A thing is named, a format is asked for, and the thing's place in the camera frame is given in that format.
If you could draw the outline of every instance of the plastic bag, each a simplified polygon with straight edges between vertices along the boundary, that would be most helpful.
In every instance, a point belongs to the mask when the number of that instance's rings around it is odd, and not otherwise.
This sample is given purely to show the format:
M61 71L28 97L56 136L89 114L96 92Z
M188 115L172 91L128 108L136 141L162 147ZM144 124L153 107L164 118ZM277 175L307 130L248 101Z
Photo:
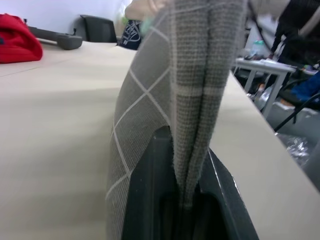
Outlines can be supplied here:
M286 135L281 133L275 134L281 142L286 146L286 150L291 157L298 163L299 166L303 166L309 160L309 148L308 141L305 137Z

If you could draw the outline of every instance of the white desk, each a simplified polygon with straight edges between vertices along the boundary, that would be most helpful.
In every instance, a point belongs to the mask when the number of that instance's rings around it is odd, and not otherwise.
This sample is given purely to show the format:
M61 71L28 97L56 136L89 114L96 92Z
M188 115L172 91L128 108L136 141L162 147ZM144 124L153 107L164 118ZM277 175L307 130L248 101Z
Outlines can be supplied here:
M0 65L0 239L105 239L108 143L135 55L111 47L45 46L45 62ZM233 76L211 146L261 240L319 239L320 195Z
M274 74L278 76L273 86L273 89L270 93L270 96L265 104L265 107L262 111L262 114L265 118L268 117L271 111L272 105L278 96L278 93L282 87L282 84L284 83L286 75L288 73L294 73L296 71L293 67L290 67L288 65L278 63L278 62L257 61L257 60L248 61L248 60L244 60L243 58L236 59L236 67L240 69L251 70L249 78L246 81L246 84L244 86L244 90L246 92L249 91L257 72Z

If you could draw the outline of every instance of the blue clothing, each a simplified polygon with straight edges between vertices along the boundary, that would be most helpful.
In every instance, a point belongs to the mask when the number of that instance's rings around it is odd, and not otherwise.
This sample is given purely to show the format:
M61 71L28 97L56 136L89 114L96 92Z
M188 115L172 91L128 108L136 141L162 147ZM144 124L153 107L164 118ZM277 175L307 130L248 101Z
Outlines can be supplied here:
M313 95L320 93L320 71L307 81L292 88L291 92L303 102L308 101ZM320 99L317 98L313 102L320 104Z
M129 20L122 34L120 47L137 50L140 46L142 37L140 34L141 21Z

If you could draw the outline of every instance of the gray checkered fabric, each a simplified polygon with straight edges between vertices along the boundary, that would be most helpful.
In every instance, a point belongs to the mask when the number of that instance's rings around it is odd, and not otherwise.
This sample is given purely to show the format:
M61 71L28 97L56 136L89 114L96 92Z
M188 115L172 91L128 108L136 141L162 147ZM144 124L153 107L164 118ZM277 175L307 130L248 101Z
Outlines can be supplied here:
M162 126L169 125L173 135L181 206L192 206L245 9L245 0L173 0L154 20L116 104L107 175L108 240L121 238L131 173Z

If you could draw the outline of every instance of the red fabric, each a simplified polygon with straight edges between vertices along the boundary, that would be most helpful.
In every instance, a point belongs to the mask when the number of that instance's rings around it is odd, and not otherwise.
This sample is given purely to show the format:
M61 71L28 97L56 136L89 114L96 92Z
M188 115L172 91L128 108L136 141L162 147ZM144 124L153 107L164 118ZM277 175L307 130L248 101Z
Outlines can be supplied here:
M0 14L0 64L38 61L40 42L17 16Z

